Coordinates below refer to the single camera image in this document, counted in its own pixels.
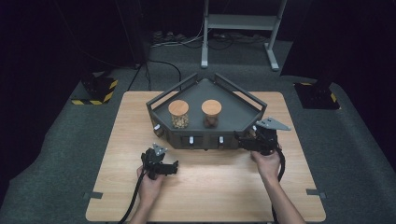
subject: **metal stand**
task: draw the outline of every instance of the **metal stand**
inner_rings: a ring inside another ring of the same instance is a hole
[[[269,43],[265,43],[265,51],[273,71],[278,71],[279,66],[273,52],[277,30],[282,21],[283,11],[287,0],[281,0],[276,16],[247,16],[247,15],[222,15],[209,14],[209,0],[205,0],[204,43],[202,45],[201,67],[207,68],[207,30],[213,29],[238,29],[238,30],[269,30],[272,31]]]

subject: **human hand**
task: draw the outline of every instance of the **human hand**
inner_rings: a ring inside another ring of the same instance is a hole
[[[275,151],[269,156],[263,156],[258,151],[250,151],[251,158],[257,163],[259,174],[262,177],[262,181],[276,181],[279,173],[280,158],[279,154]]]
[[[136,172],[137,176],[140,176],[143,172],[143,166],[140,166]],[[140,205],[152,206],[160,195],[164,175],[157,175],[156,177],[155,180],[152,180],[148,175],[143,176],[139,188]]]

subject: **power cable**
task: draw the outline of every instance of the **power cable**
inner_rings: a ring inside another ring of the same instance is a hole
[[[142,68],[142,66],[143,66],[143,64],[141,64],[141,65],[138,67],[137,72],[134,74],[134,78],[132,79],[131,83],[129,84],[129,87],[128,87],[127,91],[129,91],[129,90],[131,89],[131,86],[132,86],[132,84],[134,83],[134,79],[137,77],[137,74],[139,74],[140,69]]]
[[[276,150],[276,152],[277,152],[277,154],[279,155],[279,158],[280,158],[280,171],[279,171],[279,174],[277,175],[277,181],[280,182],[280,180],[282,179],[283,174],[285,174],[286,159],[285,159],[285,155],[282,152],[282,149],[279,146],[277,146],[275,148],[275,150]],[[279,221],[277,220],[275,208],[272,205],[271,205],[271,210],[272,210],[272,215],[273,215],[275,224],[279,224]]]
[[[146,65],[146,79],[148,80],[148,90],[151,91],[151,77],[149,76],[149,66],[147,63]]]
[[[131,200],[131,203],[130,203],[130,205],[128,207],[128,210],[126,211],[125,215],[122,217],[122,219],[119,222],[119,224],[123,224],[125,222],[126,218],[131,213],[132,208],[134,207],[134,202],[136,201],[137,193],[139,192],[140,184],[142,183],[143,177],[145,176],[146,173],[147,172],[144,172],[142,170],[142,173],[140,174],[139,178],[137,179],[136,187],[134,187],[134,196],[132,197],[132,200]]]
[[[132,45],[131,45],[131,41],[130,41],[128,32],[127,32],[126,27],[125,27],[125,23],[124,23],[123,17],[121,15],[119,2],[117,0],[114,0],[114,2],[116,3],[117,10],[119,11],[119,15],[120,15],[121,23],[122,23],[122,28],[124,30],[124,33],[125,33],[127,41],[128,41],[129,51],[131,51],[131,55],[132,55],[132,57],[134,57],[134,51],[133,51],[133,48],[132,48]]]
[[[177,70],[177,72],[178,72],[178,82],[181,82],[181,72],[174,64],[166,63],[166,62],[159,62],[159,61],[154,61],[154,60],[149,60],[149,61],[152,62],[152,63],[164,63],[164,64],[171,65],[172,67],[174,67]]]
[[[159,43],[159,44],[153,45],[151,47],[152,48],[157,48],[157,47],[161,47],[161,46],[166,46],[166,47],[180,46],[180,45],[186,45],[186,44],[191,43],[193,41],[199,40],[199,39],[201,39],[203,37],[200,34],[201,34],[202,30],[204,29],[204,23],[205,23],[205,4],[204,4],[204,14],[203,14],[203,17],[202,17],[201,28],[200,28],[200,30],[198,32],[198,35],[196,37],[194,37],[193,39],[188,40],[186,42],[173,41],[173,42]]]
[[[224,47],[224,48],[221,48],[221,49],[216,49],[216,48],[213,48],[213,47],[211,47],[209,44],[207,45],[210,49],[214,49],[214,50],[224,50],[224,49],[227,49],[227,48],[229,48],[230,46],[232,46],[233,45],[233,39],[230,39],[231,40],[231,43],[229,44],[229,45],[227,45],[226,47]]]
[[[225,13],[225,10],[227,10],[227,7],[228,7],[228,5],[230,4],[230,2],[231,2],[231,0],[228,0],[227,4],[225,5],[225,7],[224,7],[224,9],[223,9],[223,11],[222,11],[222,14]]]
[[[73,32],[72,32],[72,30],[71,30],[71,28],[70,28],[70,26],[69,26],[69,24],[68,24],[68,22],[67,22],[67,20],[66,20],[66,17],[64,16],[64,14],[63,14],[61,8],[59,7],[58,2],[55,0],[54,3],[55,3],[55,6],[56,6],[56,8],[57,8],[59,14],[61,15],[61,18],[62,18],[62,20],[63,20],[63,22],[64,22],[64,25],[66,26],[67,31],[69,32],[69,34],[70,34],[70,35],[72,36],[72,38],[73,38],[73,41],[74,41],[75,46],[78,48],[78,50],[79,50],[81,53],[87,55],[88,57],[90,57],[90,58],[92,58],[92,59],[94,59],[94,60],[96,60],[97,62],[100,62],[100,63],[104,63],[104,64],[107,64],[107,65],[110,65],[110,66],[113,66],[113,67],[118,67],[118,68],[133,69],[132,67],[120,66],[120,65],[117,65],[117,64],[114,64],[114,63],[105,62],[105,61],[103,61],[103,60],[101,60],[101,59],[98,59],[98,58],[92,56],[90,53],[88,53],[87,51],[85,51],[84,49],[82,49],[82,47],[81,47],[81,46],[79,45],[79,43],[77,42],[77,39],[76,39],[76,37],[74,36],[74,34],[73,34]]]
[[[196,47],[192,47],[192,46],[189,46],[189,45],[184,44],[184,43],[180,43],[180,44],[182,44],[184,47],[189,48],[189,49],[200,49],[202,47],[202,43],[199,46],[196,46]]]

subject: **black clamp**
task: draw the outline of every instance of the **black clamp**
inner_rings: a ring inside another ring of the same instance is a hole
[[[153,144],[146,153],[142,153],[141,159],[144,169],[148,172],[150,179],[155,179],[156,175],[172,175],[177,173],[178,161],[173,164],[163,164],[163,158],[167,148]]]
[[[249,151],[258,151],[264,156],[271,155],[279,148],[276,130],[290,131],[291,128],[273,118],[263,119],[256,122],[252,127],[253,132],[241,137],[234,132],[239,146]]]

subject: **gray carpet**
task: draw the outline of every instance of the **gray carpet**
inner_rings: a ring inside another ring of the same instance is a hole
[[[210,45],[226,46],[215,41]],[[276,41],[274,52],[280,66],[290,46],[290,42]],[[327,215],[323,223],[395,223],[395,173],[338,85],[332,84],[331,90],[342,109],[303,109],[293,82],[315,80],[272,72],[260,43],[210,49],[207,69],[200,67],[200,49],[153,48],[149,57],[174,64],[182,78],[195,72],[213,77],[218,72],[248,91],[282,92],[318,190],[327,196],[322,199]],[[170,65],[148,63],[148,70],[153,91],[167,90],[178,82],[177,70]],[[11,180],[0,223],[89,223],[84,193],[93,189],[121,97],[135,73],[126,68],[112,72],[110,76],[119,84],[107,105],[65,102],[38,159]],[[143,67],[131,91],[148,90],[145,74]]]

